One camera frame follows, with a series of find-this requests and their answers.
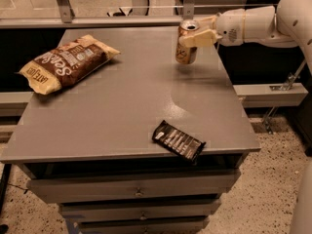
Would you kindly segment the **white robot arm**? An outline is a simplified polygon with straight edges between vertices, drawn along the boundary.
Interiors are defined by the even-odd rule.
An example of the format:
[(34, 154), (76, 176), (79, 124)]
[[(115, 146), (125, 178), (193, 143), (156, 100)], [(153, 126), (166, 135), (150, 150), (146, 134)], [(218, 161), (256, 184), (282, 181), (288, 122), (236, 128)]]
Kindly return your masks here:
[(312, 70), (312, 0), (280, 0), (277, 7), (226, 11), (204, 19), (187, 19), (177, 42), (184, 48), (258, 43), (272, 48), (299, 47)]

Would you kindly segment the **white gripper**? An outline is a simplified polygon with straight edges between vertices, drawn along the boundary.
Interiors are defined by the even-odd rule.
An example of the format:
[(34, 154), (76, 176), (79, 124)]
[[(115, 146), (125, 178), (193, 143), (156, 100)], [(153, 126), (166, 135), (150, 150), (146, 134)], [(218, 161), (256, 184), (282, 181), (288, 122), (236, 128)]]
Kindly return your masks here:
[(180, 36), (178, 42), (185, 48), (210, 47), (218, 41), (223, 46), (239, 46), (243, 41), (244, 9), (230, 10), (220, 14), (197, 19), (200, 32), (188, 33)]

